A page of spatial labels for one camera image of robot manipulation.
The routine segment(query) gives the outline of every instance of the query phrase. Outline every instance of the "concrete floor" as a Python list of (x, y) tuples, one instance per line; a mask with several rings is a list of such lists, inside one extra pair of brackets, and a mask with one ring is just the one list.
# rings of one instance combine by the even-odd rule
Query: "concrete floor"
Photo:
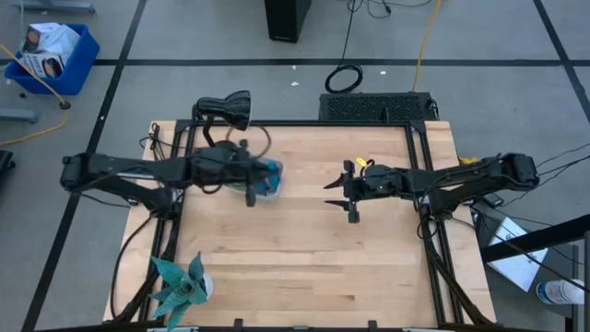
[[(585, 0), (543, 0), (549, 18), (572, 60), (590, 59)], [(83, 23), (99, 42), (99, 58), (119, 58), (138, 0), (94, 0), (97, 14), (50, 11), (25, 14), (26, 22)], [(348, 58), (415, 59), (434, 2), (426, 6), (392, 6), (390, 18), (355, 14)], [(372, 11), (381, 8), (372, 4)], [(0, 0), (0, 42), (18, 46), (18, 10)], [(315, 0), (297, 44), (270, 41), (262, 0), (147, 0), (129, 59), (337, 59), (348, 24), (346, 2)], [(484, 157), (520, 151), (536, 160), (590, 142), (588, 118), (562, 65), (514, 66), (510, 60), (560, 58), (533, 1), (445, 0), (425, 53), (426, 59), (506, 60), (505, 65), (427, 65), (420, 91), (429, 91), (450, 121), (457, 150)], [(6, 56), (0, 53), (0, 65)], [(67, 125), (58, 132), (6, 149), (18, 164), (0, 193), (1, 331), (20, 330), (41, 271), (64, 214), (68, 195), (58, 183), (61, 158), (86, 149), (107, 88), (114, 61), (95, 65), (82, 92), (69, 98)], [(254, 119), (315, 119), (325, 77), (333, 65), (126, 66), (98, 152), (139, 157), (137, 140), (152, 120), (190, 116), (202, 96), (222, 97), (249, 89)], [(364, 65), (358, 92), (411, 89), (411, 65)], [(590, 68), (575, 74), (590, 88)], [(342, 74), (338, 84), (353, 77)], [(37, 124), (0, 123), (0, 140), (34, 133), (59, 123), (63, 111), (50, 96), (27, 93), (16, 84), (0, 84), (0, 107), (33, 109)], [(584, 151), (559, 160), (583, 156)], [(571, 167), (554, 181), (505, 209), (514, 215), (555, 224), (587, 213), (584, 202), (588, 165)], [(505, 197), (511, 193), (502, 193)], [(126, 210), (86, 199), (77, 207), (37, 328), (98, 324), (104, 312), (112, 266), (124, 230)], [(524, 226), (535, 229), (536, 225)], [(507, 326), (562, 330), (555, 314), (531, 313), (494, 291), (499, 322)]]

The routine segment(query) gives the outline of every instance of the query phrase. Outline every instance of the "bottle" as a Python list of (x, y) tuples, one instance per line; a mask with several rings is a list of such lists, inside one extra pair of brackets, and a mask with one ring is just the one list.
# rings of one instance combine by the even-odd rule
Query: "bottle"
[[(573, 282), (584, 286), (579, 279)], [(546, 304), (584, 304), (584, 291), (565, 280), (540, 282), (537, 285), (537, 296)]]

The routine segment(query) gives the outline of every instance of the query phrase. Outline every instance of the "wooden table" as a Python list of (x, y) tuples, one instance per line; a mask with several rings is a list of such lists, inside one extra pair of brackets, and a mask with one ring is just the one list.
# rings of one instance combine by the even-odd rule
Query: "wooden table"
[[(172, 142), (175, 122), (158, 124), (160, 139)], [(379, 327), (437, 326), (424, 245), (416, 235), (419, 217), (412, 203), (399, 198), (360, 202), (358, 224), (349, 224), (346, 212), (324, 203), (342, 198), (341, 188), (322, 187), (343, 171), (343, 160), (363, 157), (410, 168), (404, 129), (267, 129), (273, 139), (267, 157), (285, 165), (278, 201), (258, 200), (255, 207), (246, 207), (243, 195), (227, 188), (207, 196), (191, 187), (185, 194), (175, 262), (186, 269), (202, 252), (215, 291), (206, 304), (190, 307), (180, 326), (232, 326), (235, 318), (242, 318), (245, 326), (359, 327), (367, 326), (368, 320), (376, 320)], [(449, 124), (427, 123), (427, 130), (434, 168), (455, 166)], [(226, 131), (227, 127), (213, 127), (211, 134), (220, 140)], [(234, 131), (231, 139), (242, 137), (248, 138), (253, 154), (266, 143), (257, 128)], [(418, 136), (415, 141), (421, 156)], [(199, 130), (195, 146), (205, 145)], [(144, 159), (151, 157), (147, 149)], [(143, 207), (131, 209), (124, 240), (147, 215)], [(454, 215), (471, 220), (466, 207)], [(123, 256), (117, 311), (145, 280), (155, 225), (152, 221), (141, 231)], [(474, 230), (452, 220), (446, 227), (457, 281), (481, 312), (495, 320)], [(452, 321), (443, 281), (441, 288), (446, 319)], [(151, 304), (152, 311), (156, 305)]]

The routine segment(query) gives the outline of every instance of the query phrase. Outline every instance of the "green leaves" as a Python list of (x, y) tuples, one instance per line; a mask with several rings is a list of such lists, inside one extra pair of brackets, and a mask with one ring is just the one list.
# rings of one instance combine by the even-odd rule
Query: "green leaves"
[(168, 282), (172, 287), (177, 287), (181, 284), (184, 271), (172, 262), (165, 261), (156, 257), (151, 257), (152, 262), (156, 265), (158, 273), (162, 276), (164, 281)]
[(188, 298), (191, 296), (191, 293), (181, 290), (180, 288), (176, 288), (172, 291), (172, 293), (166, 298), (166, 301), (156, 309), (154, 313), (154, 317), (160, 317), (163, 314), (167, 314), (172, 311), (175, 307), (184, 304), (188, 301)]
[(149, 297), (154, 300), (164, 302), (164, 301), (166, 301), (166, 298), (168, 297), (168, 295), (172, 294), (172, 291), (174, 291), (174, 288), (169, 287), (161, 292), (157, 292), (155, 294), (150, 294)]
[(201, 287), (195, 287), (195, 291), (188, 298), (188, 301), (192, 304), (201, 304), (207, 301), (207, 294)]
[(196, 254), (196, 257), (188, 266), (188, 275), (191, 277), (192, 280), (198, 282), (203, 278), (204, 273), (205, 268), (203, 267), (203, 263), (201, 262), (201, 252), (198, 252), (198, 254)]
[(201, 253), (191, 261), (188, 273), (172, 262), (156, 257), (151, 257), (159, 274), (170, 284), (165, 290), (149, 295), (151, 298), (161, 301), (162, 305), (156, 309), (154, 317), (160, 317), (171, 313), (168, 319), (168, 331), (172, 331), (183, 318), (184, 312), (191, 304), (201, 304), (207, 301), (207, 293), (204, 290), (203, 276), (205, 269), (201, 263)]

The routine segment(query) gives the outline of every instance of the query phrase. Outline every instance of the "desk lamp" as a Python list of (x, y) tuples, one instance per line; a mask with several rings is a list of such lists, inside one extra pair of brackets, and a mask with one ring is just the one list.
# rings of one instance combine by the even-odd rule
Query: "desk lamp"
[(250, 91), (243, 90), (234, 92), (225, 99), (201, 98), (193, 106), (193, 113), (195, 113), (194, 118), (202, 119), (203, 115), (206, 116), (203, 136), (207, 144), (214, 148), (215, 142), (209, 134), (209, 129), (215, 117), (223, 118), (228, 125), (244, 131), (250, 124), (251, 106)]

